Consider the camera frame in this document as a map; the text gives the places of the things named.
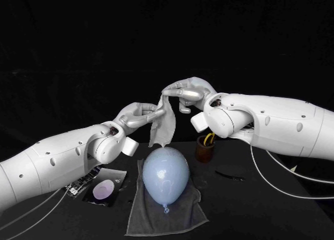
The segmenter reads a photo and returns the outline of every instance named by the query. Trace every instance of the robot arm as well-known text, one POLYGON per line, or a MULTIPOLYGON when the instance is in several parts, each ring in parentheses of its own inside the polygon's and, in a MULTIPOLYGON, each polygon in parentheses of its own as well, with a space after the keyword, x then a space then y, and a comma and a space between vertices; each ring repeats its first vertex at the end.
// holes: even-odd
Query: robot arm
POLYGON ((203 110, 190 120, 199 133, 209 127, 219 137, 241 139, 274 153, 334 161, 334 112, 297 99, 212 89, 192 77, 163 91, 203 110))
POLYGON ((40 140, 0 162, 0 212, 23 200, 49 193, 108 164, 122 152, 133 156, 138 143, 127 137, 164 114, 148 103, 131 103, 114 121, 40 140))

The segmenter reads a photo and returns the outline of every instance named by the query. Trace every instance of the table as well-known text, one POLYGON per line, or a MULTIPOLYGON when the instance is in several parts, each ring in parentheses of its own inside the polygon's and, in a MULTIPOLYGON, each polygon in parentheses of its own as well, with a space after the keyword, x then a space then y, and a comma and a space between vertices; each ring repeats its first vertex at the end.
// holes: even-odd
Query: table
MULTIPOLYGON (((187 159, 190 177, 202 193, 199 204, 209 222, 187 233, 156 236, 154 239, 334 239, 334 224, 316 201, 287 196, 261 178, 252 161, 251 146, 245 142, 236 139, 216 141, 209 163, 202 163, 195 158, 196 142, 173 142, 167 146, 176 148, 187 159), (245 181, 225 178, 215 170, 244 177, 245 181)), ((143 239, 124 235, 137 190, 137 160, 144 159, 159 147, 156 144, 148 148, 148 144, 141 143, 134 157, 121 153, 117 160, 105 166, 127 171, 112 207, 82 202, 85 192, 75 200, 66 196, 46 219, 16 239, 143 239)), ((259 170, 271 183, 287 192, 308 196, 294 175, 278 166, 267 152, 254 147, 254 155, 259 170)), ((36 196, 11 207, 0 218, 0 226, 26 213, 50 194, 36 196)), ((35 224, 62 196, 60 191, 37 211, 0 232, 0 240, 35 224)))

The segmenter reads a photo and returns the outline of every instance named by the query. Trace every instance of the white cable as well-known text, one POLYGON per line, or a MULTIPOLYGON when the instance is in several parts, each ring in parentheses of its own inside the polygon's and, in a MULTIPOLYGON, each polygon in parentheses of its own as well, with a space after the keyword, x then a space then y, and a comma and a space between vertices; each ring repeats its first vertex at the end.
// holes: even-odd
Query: white cable
POLYGON ((65 194, 63 194, 63 196, 62 196, 58 204, 55 205, 55 207, 52 208, 52 210, 49 211, 49 213, 45 215, 45 217, 36 222, 35 225, 32 225, 24 231, 22 231, 17 235, 14 235, 13 237, 10 237, 7 240, 11 240, 11 239, 14 239, 19 235, 22 235, 22 234, 23 234, 27 230, 30 230, 30 229, 40 223, 40 221, 49 216, 49 214, 52 213, 52 211, 56 209, 59 203, 62 202, 62 200, 63 200, 63 198, 65 198, 65 196, 66 196, 66 193, 68 193, 68 191, 69 191, 69 189, 71 189, 71 186, 72 186, 72 185, 68 186, 66 192, 65 192, 65 194))
POLYGON ((267 180, 267 178, 264 177, 261 171, 259 171, 259 167, 257 165, 257 161, 255 161, 255 157, 254 157, 254 152, 252 152, 252 146, 249 146, 249 149, 251 149, 251 156, 252 156, 252 160, 254 160, 254 164, 255 164, 255 168, 257 168, 257 171, 262 177, 262 179, 267 181, 267 183, 284 194, 287 194, 288 196, 291 197, 295 197, 295 198, 300 198, 300 199, 314 199, 314 200, 324 200, 324 199, 334 199, 334 196, 326 196, 326 197, 308 197, 308 196, 297 196, 297 195, 293 195, 287 192, 284 192, 282 190, 280 190, 271 183, 270 181, 267 180))
POLYGON ((297 175, 298 177, 307 179, 307 180, 311 180, 311 181, 316 181, 316 182, 320 182, 320 183, 326 183, 326 184, 334 184, 334 181, 326 181, 326 180, 320 180, 320 179, 316 179, 316 178, 311 178, 311 177, 307 177, 307 176, 303 176, 300 175, 298 173, 295 173, 294 171, 291 171, 284 165, 282 163, 274 158, 274 156, 271 155, 271 153, 268 152, 271 158, 275 160, 275 162, 282 166, 282 168, 290 171, 294 175, 297 175))
POLYGON ((47 201, 49 199, 58 194, 60 189, 50 195, 50 197, 27 212, 24 213, 20 217, 17 217, 11 222, 9 222, 4 226, 0 227, 0 231, 7 228, 11 224, 14 224, 27 214, 30 214, 47 201))

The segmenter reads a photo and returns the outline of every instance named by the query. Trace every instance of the dark towel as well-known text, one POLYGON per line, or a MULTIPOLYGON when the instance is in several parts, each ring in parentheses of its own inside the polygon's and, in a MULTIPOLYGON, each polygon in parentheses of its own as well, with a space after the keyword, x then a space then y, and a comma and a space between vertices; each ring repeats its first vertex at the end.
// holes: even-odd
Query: dark towel
POLYGON ((160 236, 189 232, 203 223, 209 222, 199 205, 202 194, 192 180, 189 179, 179 199, 169 205, 169 213, 164 213, 164 207, 154 201, 144 186, 144 160, 138 160, 137 165, 137 192, 125 236, 160 236))

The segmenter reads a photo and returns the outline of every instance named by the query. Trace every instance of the pen holder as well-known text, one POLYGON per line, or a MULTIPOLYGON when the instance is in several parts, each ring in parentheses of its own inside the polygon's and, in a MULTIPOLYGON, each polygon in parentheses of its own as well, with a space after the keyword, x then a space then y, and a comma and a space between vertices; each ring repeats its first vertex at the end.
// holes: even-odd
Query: pen holder
POLYGON ((195 157, 202 163, 208 163, 210 161, 215 152, 215 141, 209 146, 205 146, 205 139, 206 139, 205 135, 197 137, 195 152, 195 157))

